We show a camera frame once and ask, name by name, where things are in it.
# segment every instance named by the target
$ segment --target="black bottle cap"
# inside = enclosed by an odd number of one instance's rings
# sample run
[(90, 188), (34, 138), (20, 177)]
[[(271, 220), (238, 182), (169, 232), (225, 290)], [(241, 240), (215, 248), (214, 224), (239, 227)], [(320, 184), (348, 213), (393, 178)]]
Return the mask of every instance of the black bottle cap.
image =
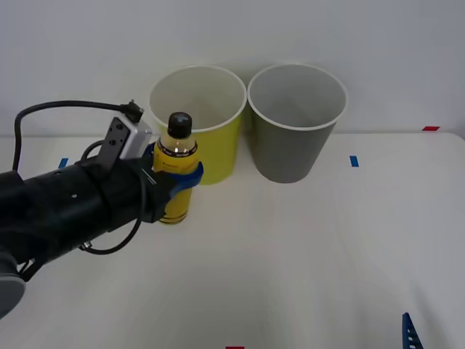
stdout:
[(192, 118), (189, 114), (177, 111), (169, 116), (168, 135), (178, 140), (188, 138), (192, 133)]

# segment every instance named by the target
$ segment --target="white table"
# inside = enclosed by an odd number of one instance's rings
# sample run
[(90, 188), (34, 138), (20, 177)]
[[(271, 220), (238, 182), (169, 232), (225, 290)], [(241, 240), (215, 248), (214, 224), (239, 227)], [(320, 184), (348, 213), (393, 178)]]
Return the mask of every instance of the white table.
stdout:
[[(20, 171), (73, 163), (94, 140), (26, 139)], [(0, 139), (1, 171), (13, 145)], [(40, 270), (0, 321), (0, 348), (398, 349), (405, 311), (426, 349), (463, 348), (464, 222), (457, 136), (331, 135), (291, 185), (263, 178), (241, 144), (233, 176), (196, 188), (181, 224)]]

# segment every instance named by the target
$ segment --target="gray cup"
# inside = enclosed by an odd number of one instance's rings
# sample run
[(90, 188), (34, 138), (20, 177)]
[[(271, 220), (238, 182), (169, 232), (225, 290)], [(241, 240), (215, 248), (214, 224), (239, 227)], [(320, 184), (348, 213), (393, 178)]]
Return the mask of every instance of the gray cup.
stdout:
[(248, 85), (252, 153), (269, 180), (293, 183), (308, 175), (347, 106), (344, 85), (311, 65), (274, 65)]

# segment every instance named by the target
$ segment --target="black robotic arm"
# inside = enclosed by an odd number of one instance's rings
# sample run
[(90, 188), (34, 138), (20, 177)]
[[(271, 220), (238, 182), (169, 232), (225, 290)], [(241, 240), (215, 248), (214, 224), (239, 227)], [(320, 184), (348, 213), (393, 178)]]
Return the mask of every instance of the black robotic arm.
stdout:
[[(47, 106), (110, 109), (117, 114), (105, 139), (91, 145), (81, 161), (23, 180), (17, 173), (20, 122)], [(120, 106), (61, 101), (33, 106), (18, 114), (13, 170), (0, 174), (0, 318), (19, 303), (25, 282), (45, 263), (75, 248), (93, 254), (117, 252), (129, 243), (141, 222), (162, 218), (166, 204), (176, 193), (200, 182), (201, 163), (187, 175), (152, 170), (153, 154), (145, 152), (152, 132), (140, 120), (142, 113), (133, 101)], [(87, 159), (98, 145), (98, 155)], [(131, 233), (118, 246), (92, 248), (92, 239), (133, 220), (136, 223)]]

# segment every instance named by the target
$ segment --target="plastic bottle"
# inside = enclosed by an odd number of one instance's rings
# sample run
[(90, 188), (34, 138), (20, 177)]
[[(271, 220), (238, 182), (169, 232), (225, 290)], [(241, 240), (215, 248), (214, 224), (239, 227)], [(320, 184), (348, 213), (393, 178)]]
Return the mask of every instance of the plastic bottle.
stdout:
[[(176, 112), (170, 115), (168, 130), (155, 145), (153, 169), (186, 175), (198, 165), (197, 142), (192, 133), (192, 118), (189, 114)], [(176, 224), (187, 216), (192, 189), (179, 192), (165, 208), (160, 222)]]

